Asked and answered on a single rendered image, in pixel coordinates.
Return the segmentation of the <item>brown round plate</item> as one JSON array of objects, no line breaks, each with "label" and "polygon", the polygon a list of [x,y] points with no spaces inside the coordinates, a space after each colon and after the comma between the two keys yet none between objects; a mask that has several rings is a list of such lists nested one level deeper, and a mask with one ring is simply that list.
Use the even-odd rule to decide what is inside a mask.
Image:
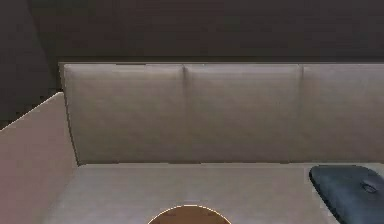
[{"label": "brown round plate", "polygon": [[232,224],[219,212],[200,205],[181,205],[162,211],[148,224]]}]

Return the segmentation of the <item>dark blue cushion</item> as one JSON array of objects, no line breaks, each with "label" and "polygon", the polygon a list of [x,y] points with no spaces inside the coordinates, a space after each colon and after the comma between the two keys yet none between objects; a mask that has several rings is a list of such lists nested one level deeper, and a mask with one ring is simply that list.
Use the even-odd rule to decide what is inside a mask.
[{"label": "dark blue cushion", "polygon": [[358,165],[317,165],[309,178],[340,224],[384,224],[384,177]]}]

